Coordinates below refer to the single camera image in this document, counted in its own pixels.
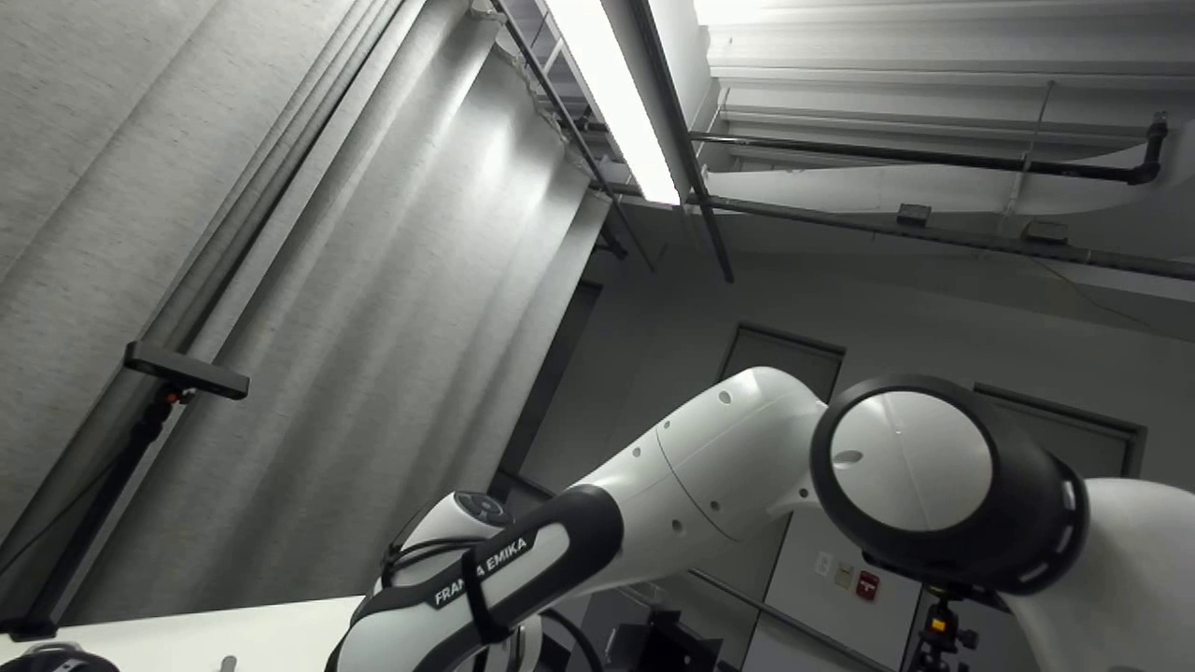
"black cable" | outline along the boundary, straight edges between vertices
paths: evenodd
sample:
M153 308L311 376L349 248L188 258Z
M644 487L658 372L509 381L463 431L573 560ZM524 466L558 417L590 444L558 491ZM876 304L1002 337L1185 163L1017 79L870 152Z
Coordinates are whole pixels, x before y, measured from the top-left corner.
M590 642L590 634L586 634L583 629L575 629L575 622L573 622L564 614L558 614L558 609L544 609L543 617L553 620L558 629L564 629L564 631L573 634L573 642L583 650L586 666L590 666L594 672L602 672L602 659L599 659L599 650L594 650L594 642Z
M479 642L484 642L484 646L509 642L512 629L503 620L495 620L494 609L488 609L475 548L467 548L454 569L458 569L463 598L467 598L471 617L475 617Z
M383 560L380 560L380 588L397 588L398 571L410 569L410 565L423 565L428 555L443 555L443 551L454 551L454 548L475 548L479 542L484 539L428 539L428 542L419 542L419 547L408 547L408 548L387 548Z
M488 666L488 650L479 650L475 672L484 672L484 666Z

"fluorescent light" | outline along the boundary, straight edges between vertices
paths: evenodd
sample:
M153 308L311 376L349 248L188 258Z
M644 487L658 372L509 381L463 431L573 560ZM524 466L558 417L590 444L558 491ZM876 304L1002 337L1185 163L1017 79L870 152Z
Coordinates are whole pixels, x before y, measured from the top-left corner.
M561 31L579 79L586 81L614 141L621 141L625 161L647 201L678 207L666 150L647 121L644 97L636 90L630 66L621 40L614 38L602 0L544 0L553 28Z

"metal pipe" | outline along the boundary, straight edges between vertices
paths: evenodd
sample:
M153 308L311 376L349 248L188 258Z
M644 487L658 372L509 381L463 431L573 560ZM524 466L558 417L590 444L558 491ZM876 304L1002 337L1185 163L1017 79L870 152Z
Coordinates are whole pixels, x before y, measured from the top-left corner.
M1170 122L1155 121L1146 127L1146 157L1135 168L1114 163L1063 163L1063 161L1013 161L1013 157L970 157L970 152L930 152L930 150L895 150L895 146L840 146L840 141L799 141L799 138L762 138L762 133L707 133L693 131L693 141L711 146L752 146L752 150L782 150L782 152L830 152L830 157L876 157L876 161L906 161L906 163L958 163L958 168L991 168L991 173L1033 173L1033 176L1068 176L1068 179L1104 179L1104 183L1150 183L1161 176L1161 146Z
M700 168L700 157L693 157L693 141L690 141L686 122L682 122L682 108L678 108L678 97L675 97L675 81L673 81L673 70L668 70L661 31L658 31L647 0L627 5L627 19L630 19L636 38L644 44L655 90L661 94L668 133L673 133L673 146L678 150L682 176L693 186L693 201L701 209L701 219L707 219L722 278L732 283L734 268L732 268L732 258L724 250L724 239L722 239L722 227L718 227L718 218L714 218L714 207L711 207L711 189L707 189L707 179L701 179L701 168Z
M509 28L509 33L512 33L514 47L524 51L524 61L525 61L525 66L532 66L534 81L538 81L538 86L544 90L544 97L553 101L553 112L558 112L558 121L561 121L561 127L564 127L566 141L583 152L586 168L594 173L599 189L604 189L604 193L607 193L614 218L621 219L621 227L625 227L625 232L627 232L627 239L636 243L636 250L637 250L644 267L647 267L650 273L658 273L658 267L650 262L650 253L647 253L644 239L636 235L636 227L630 227L630 219L627 219L627 214L625 214L621 199L607 189L607 183L604 183L604 176L602 176L602 168L599 168L599 161L594 161L594 152L590 152L590 146L586 146L583 131L579 131L579 127L575 127L575 121L566 117L566 108L564 108L561 94L553 90L549 76L538 66L538 61L534 61L534 51L532 51L525 38L520 33L520 28L514 28L512 13L503 9L503 0L488 0L488 5L494 5L494 13L503 19L503 28Z
M604 227L602 227L602 248L599 250L607 250L615 258L627 258L627 248L621 239L614 239Z
M718 199L718 193L711 201L718 209L732 209L732 214L799 219L799 225L840 227L840 232L860 232L860 235L922 239L922 243L995 250L995 253L1013 253L1013 258L1046 258L1046 262L1063 262L1063 267L1095 267L1095 268L1117 268L1117 273L1139 273L1139 278L1195 279L1195 267L1166 262L1166 258L1139 258L1139 253L1087 250L1087 248L1032 248L1019 239L932 232L932 227L889 227L889 225L849 219L849 218L817 214L817 209L741 201L741 199Z
M1022 168L1017 173L1017 186L1013 186L1013 199L1010 199L1010 209L1005 218L1013 219L1022 207L1022 186L1032 183L1032 168L1037 161L1037 138L1041 138L1041 122L1046 122L1046 108L1049 108L1049 97L1053 97L1053 79L1046 81L1046 94L1041 94L1041 106L1037 106L1037 121L1033 121L1033 133L1032 133L1032 146L1022 152Z

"ceiling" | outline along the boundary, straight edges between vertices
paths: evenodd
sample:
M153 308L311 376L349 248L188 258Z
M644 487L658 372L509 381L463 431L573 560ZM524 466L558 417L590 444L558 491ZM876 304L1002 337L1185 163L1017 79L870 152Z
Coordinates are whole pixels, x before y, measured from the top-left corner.
M538 0L509 9L573 108L586 108ZM668 47L673 79L714 81L714 117L686 106L693 131L1073 161L1141 141L1159 112L1195 117L1190 0L655 0L655 13L666 44L701 33L700 51ZM707 163L868 161L722 150Z

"robotic arm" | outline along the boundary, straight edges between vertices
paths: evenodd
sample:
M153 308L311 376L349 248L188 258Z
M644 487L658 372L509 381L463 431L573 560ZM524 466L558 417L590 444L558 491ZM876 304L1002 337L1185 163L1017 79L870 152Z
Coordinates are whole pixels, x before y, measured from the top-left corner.
M693 397L453 569L368 593L329 670L454 670L564 593L682 571L794 505L823 410L775 369Z
M525 518L494 518L454 560L373 590L329 672L454 670L566 593L690 569L790 513L810 483L870 560L996 590L1046 670L1146 672L1190 659L1195 590L1159 590L1159 571L1174 579L1195 560L1190 492L1117 478L1087 495L1010 417L942 381L870 381L825 408L788 372L748 369ZM453 515L428 518L410 542L453 534ZM1135 560L1124 534L1139 518L1150 551Z

